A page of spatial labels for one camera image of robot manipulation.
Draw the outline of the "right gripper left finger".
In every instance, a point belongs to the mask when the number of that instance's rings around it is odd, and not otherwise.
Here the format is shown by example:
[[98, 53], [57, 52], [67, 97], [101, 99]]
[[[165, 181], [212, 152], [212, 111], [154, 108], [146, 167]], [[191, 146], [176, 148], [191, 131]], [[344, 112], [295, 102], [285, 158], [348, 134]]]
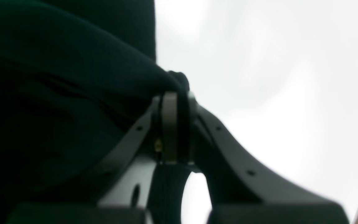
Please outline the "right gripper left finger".
[[148, 203], [155, 170], [178, 161], [178, 94], [150, 108], [94, 167], [64, 187], [59, 201], [23, 203], [9, 224], [153, 224]]

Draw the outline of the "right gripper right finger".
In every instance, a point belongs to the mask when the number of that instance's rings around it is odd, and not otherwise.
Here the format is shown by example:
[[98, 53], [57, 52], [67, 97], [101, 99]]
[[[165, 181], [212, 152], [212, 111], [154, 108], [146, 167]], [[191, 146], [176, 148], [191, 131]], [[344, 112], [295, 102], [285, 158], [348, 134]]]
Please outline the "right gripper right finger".
[[348, 224], [343, 208], [259, 162], [223, 123], [188, 94], [194, 117], [190, 155], [205, 175], [209, 224]]

